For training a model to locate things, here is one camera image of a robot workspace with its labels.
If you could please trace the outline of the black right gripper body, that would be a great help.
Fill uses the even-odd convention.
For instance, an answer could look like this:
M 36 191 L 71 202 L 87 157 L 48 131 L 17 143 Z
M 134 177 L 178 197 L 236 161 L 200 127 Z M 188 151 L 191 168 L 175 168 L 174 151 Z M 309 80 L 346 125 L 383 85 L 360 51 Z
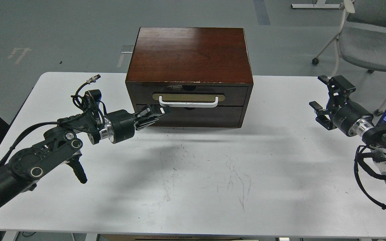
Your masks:
M 331 112 L 327 130 L 338 128 L 346 136 L 362 137 L 366 131 L 374 128 L 373 115 L 354 101 L 328 101 L 327 109 Z

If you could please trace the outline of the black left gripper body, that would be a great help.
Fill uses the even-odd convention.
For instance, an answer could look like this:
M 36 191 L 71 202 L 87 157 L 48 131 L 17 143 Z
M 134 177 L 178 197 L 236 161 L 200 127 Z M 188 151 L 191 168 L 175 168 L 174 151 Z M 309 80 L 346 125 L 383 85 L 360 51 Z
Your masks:
M 130 139 L 135 134 L 135 114 L 130 114 L 126 110 L 110 112 L 104 115 L 106 122 L 109 122 L 109 140 L 116 144 Z

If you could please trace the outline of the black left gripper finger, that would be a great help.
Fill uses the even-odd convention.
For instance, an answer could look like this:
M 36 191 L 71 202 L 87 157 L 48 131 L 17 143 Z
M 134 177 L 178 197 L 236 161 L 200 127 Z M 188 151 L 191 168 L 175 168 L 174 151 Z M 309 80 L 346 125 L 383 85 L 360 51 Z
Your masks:
M 135 131 L 142 130 L 150 125 L 153 125 L 161 117 L 167 115 L 167 113 L 156 112 L 137 112 L 135 113 Z
M 168 106 L 157 104 L 144 105 L 135 113 L 135 125 L 151 125 L 161 117 L 171 114 L 172 110 Z

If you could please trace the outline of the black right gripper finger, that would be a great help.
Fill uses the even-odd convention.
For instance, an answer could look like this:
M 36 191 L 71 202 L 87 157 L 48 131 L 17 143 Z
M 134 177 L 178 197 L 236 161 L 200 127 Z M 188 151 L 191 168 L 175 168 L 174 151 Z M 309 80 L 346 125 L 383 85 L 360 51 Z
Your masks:
M 336 75 L 328 78 L 326 75 L 319 75 L 318 80 L 328 88 L 327 109 L 339 109 L 346 105 L 351 93 L 356 91 L 356 87 L 349 82 L 343 75 Z
M 336 129 L 336 125 L 332 121 L 332 115 L 334 114 L 333 109 L 324 109 L 316 101 L 309 102 L 310 107 L 312 107 L 316 114 L 316 122 L 323 126 L 326 130 Z

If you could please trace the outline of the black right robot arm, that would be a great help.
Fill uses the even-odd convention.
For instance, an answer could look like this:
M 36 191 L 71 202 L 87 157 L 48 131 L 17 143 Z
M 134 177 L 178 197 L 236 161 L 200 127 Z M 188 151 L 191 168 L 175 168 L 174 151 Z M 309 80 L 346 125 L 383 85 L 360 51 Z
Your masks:
M 315 120 L 327 130 L 339 129 L 348 137 L 359 136 L 371 149 L 373 162 L 386 172 L 386 111 L 374 125 L 374 115 L 349 97 L 356 88 L 344 76 L 320 75 L 318 79 L 328 88 L 329 99 L 325 108 L 315 101 L 309 103 Z

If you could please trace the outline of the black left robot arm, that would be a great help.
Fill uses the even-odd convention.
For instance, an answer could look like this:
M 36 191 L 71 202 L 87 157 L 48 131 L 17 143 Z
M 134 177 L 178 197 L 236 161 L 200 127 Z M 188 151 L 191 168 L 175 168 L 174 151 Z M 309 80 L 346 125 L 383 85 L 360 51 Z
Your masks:
M 83 87 L 99 78 L 99 74 L 92 76 L 71 96 L 81 114 L 37 123 L 15 139 L 0 160 L 0 208 L 18 194 L 33 191 L 41 178 L 62 163 L 73 169 L 80 183 L 86 183 L 87 176 L 79 160 L 84 144 L 77 137 L 78 133 L 87 133 L 93 145 L 103 139 L 116 144 L 171 113 L 169 106 L 158 104 L 147 104 L 133 114 L 126 110 L 107 113 L 106 108 L 99 107 L 102 102 L 100 90 L 88 90 L 83 96 L 79 94 Z

